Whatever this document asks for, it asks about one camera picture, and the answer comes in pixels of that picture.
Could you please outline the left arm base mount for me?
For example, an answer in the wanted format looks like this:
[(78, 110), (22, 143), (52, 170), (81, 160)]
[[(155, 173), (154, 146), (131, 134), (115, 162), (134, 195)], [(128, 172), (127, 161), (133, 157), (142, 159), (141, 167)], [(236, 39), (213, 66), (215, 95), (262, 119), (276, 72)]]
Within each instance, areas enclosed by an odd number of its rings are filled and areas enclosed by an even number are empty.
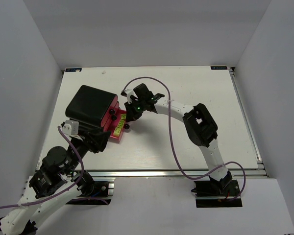
[(67, 205), (89, 205), (100, 206), (109, 205), (114, 193), (115, 179), (106, 177), (95, 177), (89, 172), (85, 171), (81, 181), (79, 182), (84, 186), (81, 194), (69, 202)]

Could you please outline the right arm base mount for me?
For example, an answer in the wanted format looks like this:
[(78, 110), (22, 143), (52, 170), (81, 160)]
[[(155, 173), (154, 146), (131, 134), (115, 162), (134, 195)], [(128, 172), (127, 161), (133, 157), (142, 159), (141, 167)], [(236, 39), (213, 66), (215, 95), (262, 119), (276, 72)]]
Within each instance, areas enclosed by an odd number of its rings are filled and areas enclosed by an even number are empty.
[(241, 208), (243, 206), (237, 180), (220, 191), (210, 181), (195, 181), (191, 193), (195, 196), (197, 208)]

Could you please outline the lime rectangular lego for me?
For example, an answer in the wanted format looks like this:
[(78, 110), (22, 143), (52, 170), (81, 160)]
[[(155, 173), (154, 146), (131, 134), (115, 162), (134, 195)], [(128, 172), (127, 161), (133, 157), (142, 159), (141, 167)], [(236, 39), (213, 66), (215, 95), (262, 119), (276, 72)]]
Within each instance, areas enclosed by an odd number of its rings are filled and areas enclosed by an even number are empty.
[(114, 130), (114, 132), (113, 132), (113, 135), (116, 136), (116, 137), (118, 137), (120, 135), (120, 132), (121, 132), (121, 129), (118, 128), (118, 127), (116, 127), (115, 130)]

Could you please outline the pink drawer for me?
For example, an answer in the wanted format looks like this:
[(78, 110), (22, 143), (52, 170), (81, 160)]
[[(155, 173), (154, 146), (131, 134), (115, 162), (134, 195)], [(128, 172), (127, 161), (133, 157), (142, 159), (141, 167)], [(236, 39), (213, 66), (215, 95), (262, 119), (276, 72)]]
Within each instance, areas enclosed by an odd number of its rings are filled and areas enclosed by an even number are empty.
[(105, 112), (102, 120), (101, 120), (101, 126), (103, 127), (106, 122), (109, 120), (111, 115), (114, 115), (117, 111), (117, 109), (119, 108), (119, 101), (118, 101), (118, 96), (116, 95), (111, 104), (108, 105), (107, 111)]
[(118, 109), (111, 117), (108, 131), (111, 132), (110, 138), (115, 142), (119, 142), (122, 139), (123, 133), (130, 128), (130, 125), (126, 121), (126, 117), (126, 110), (122, 109)]
[(107, 128), (110, 125), (110, 123), (116, 119), (118, 110), (119, 110), (119, 108), (117, 109), (117, 111), (116, 111), (116, 113), (114, 115), (110, 116), (109, 120), (103, 126), (104, 128)]

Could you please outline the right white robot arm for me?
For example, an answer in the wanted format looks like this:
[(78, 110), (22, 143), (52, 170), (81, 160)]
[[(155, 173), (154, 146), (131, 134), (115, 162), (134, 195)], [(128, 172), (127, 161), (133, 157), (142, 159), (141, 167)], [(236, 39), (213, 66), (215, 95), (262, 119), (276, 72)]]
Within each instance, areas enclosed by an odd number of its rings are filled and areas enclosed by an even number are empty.
[(219, 191), (229, 185), (232, 175), (218, 147), (218, 126), (204, 104), (190, 106), (165, 98), (164, 94), (153, 94), (144, 83), (132, 90), (124, 89), (121, 95), (127, 98), (124, 105), (128, 122), (138, 120), (144, 111), (167, 115), (168, 121), (174, 118), (182, 122), (190, 141), (199, 147), (204, 156), (211, 184)]

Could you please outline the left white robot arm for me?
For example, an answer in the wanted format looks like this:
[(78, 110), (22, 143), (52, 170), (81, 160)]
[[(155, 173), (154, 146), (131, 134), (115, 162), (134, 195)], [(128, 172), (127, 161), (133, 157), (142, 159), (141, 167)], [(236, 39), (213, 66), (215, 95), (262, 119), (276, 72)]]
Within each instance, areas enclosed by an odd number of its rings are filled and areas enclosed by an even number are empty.
[(102, 152), (110, 132), (82, 132), (64, 139), (68, 148), (55, 146), (43, 158), (40, 168), (29, 179), (25, 192), (11, 211), (0, 218), (4, 235), (34, 235), (54, 212), (67, 203), (86, 201), (108, 204), (107, 181), (95, 181), (85, 170), (83, 157), (88, 152)]

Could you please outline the pink bottom drawer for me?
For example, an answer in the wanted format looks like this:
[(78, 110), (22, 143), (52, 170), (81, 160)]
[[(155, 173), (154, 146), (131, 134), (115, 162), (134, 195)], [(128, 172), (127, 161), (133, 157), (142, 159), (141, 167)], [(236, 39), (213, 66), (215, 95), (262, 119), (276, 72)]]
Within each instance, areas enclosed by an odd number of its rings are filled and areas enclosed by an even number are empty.
[(122, 139), (123, 133), (130, 128), (130, 125), (126, 121), (126, 117), (126, 110), (122, 109), (118, 109), (111, 117), (108, 131), (111, 132), (110, 138), (115, 142), (119, 142)]

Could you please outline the black drawer cabinet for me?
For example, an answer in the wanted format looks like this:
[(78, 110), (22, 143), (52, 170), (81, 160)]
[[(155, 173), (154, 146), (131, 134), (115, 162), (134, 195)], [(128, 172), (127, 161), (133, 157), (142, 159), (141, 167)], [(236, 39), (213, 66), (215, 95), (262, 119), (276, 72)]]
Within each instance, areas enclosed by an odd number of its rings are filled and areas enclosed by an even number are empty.
[(101, 120), (115, 96), (114, 93), (82, 85), (67, 106), (65, 115), (81, 123), (103, 128)]

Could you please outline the pink top drawer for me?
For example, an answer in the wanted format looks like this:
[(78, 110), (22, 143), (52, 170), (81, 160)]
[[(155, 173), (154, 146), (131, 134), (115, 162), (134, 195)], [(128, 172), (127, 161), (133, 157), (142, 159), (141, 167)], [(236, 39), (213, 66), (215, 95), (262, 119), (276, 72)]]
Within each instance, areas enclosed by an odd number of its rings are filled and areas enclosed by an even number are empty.
[(118, 96), (116, 95), (111, 104), (108, 105), (107, 111), (105, 112), (102, 120), (101, 120), (101, 126), (103, 127), (106, 122), (109, 120), (111, 115), (114, 115), (117, 111), (117, 109), (119, 108), (119, 101), (118, 101)]

